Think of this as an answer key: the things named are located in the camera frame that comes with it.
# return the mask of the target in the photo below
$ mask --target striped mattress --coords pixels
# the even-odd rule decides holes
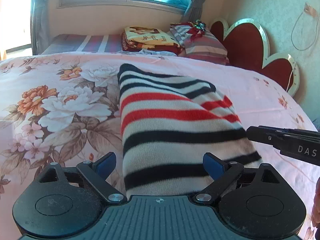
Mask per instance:
[[[121,35],[60,34],[53,39],[52,44],[42,54],[47,55],[70,51],[119,52],[121,51]]]

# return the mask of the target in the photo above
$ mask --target crosshair logo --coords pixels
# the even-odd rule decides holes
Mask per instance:
[[[156,201],[157,201],[159,204],[161,204],[161,203],[164,201],[164,199],[163,199],[163,198],[157,198]]]

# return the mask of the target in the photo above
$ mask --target window sill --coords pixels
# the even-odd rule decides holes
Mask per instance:
[[[172,13],[181,14],[181,15],[183,15],[185,12],[185,10],[181,8],[159,4],[159,3],[147,2],[147,1],[138,1],[138,0],[61,0],[58,6],[58,9],[75,7],[75,6],[91,6],[91,5],[120,5],[120,6],[142,7],[142,8],[172,12]]]

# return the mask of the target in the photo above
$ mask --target pink bed sheet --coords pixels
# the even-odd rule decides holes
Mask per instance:
[[[117,167],[108,181],[124,193],[116,80],[123,63],[213,83],[232,100],[244,128],[267,125],[316,130],[280,85],[232,66],[179,57],[84,52],[1,61],[0,239],[20,237],[12,206],[36,174],[53,160],[75,166],[114,151]],[[263,161],[271,163],[305,203],[308,215],[299,236],[309,239],[306,232],[313,229],[310,213],[320,168],[282,156],[272,146],[254,145]]]

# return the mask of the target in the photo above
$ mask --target headboard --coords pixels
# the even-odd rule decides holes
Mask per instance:
[[[217,18],[210,32],[227,49],[230,65],[261,73],[285,90],[290,79],[288,94],[296,93],[300,75],[295,60],[287,53],[270,55],[268,36],[257,21],[241,19],[229,28],[226,20]]]

